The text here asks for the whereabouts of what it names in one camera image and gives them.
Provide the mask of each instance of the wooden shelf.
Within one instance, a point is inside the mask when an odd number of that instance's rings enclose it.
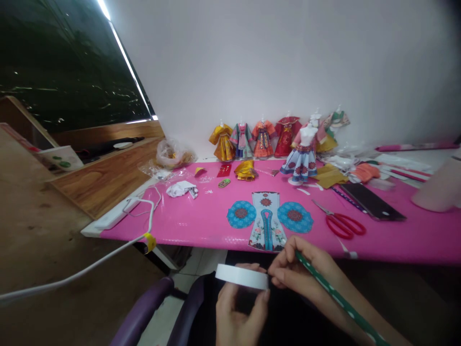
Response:
[[[138,166],[157,155],[161,137],[146,138],[48,182],[94,220],[100,218],[150,177]]]

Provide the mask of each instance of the red scissors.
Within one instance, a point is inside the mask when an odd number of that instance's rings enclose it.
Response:
[[[343,214],[333,213],[322,207],[314,200],[312,201],[315,203],[315,205],[317,205],[321,210],[323,210],[327,214],[327,225],[330,228],[330,230],[332,230],[332,232],[336,234],[338,237],[343,239],[352,239],[354,238],[354,234],[364,235],[366,233],[366,228],[357,220],[354,220],[353,218]],[[333,227],[332,224],[336,225],[344,233],[341,233],[339,230]]]

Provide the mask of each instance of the chair armrest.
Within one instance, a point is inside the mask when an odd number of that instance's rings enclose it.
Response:
[[[170,277],[164,277],[152,285],[134,304],[115,334],[110,346],[136,346],[149,324],[155,310],[174,288]]]
[[[204,281],[207,275],[200,276],[192,285],[187,299],[182,305],[178,318],[171,331],[167,346],[186,346],[189,340],[195,315],[203,303]]]

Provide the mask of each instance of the scissors handle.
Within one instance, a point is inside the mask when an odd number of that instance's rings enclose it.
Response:
[[[336,227],[333,227],[333,224],[344,233],[341,233]],[[357,235],[364,235],[366,233],[366,228],[361,223],[343,214],[335,213],[334,215],[327,215],[327,225],[334,234],[343,239],[352,239],[354,233]]]
[[[343,224],[347,225],[351,231],[353,231],[357,235],[364,235],[366,233],[366,228],[363,226],[360,222],[358,222],[356,219],[353,219],[352,217],[349,217],[344,214],[336,214],[334,215],[337,219],[339,219]]]

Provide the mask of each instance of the black smartphone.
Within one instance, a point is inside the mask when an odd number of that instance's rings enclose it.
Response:
[[[340,184],[341,189],[379,221],[403,221],[405,216],[375,195],[362,184]]]

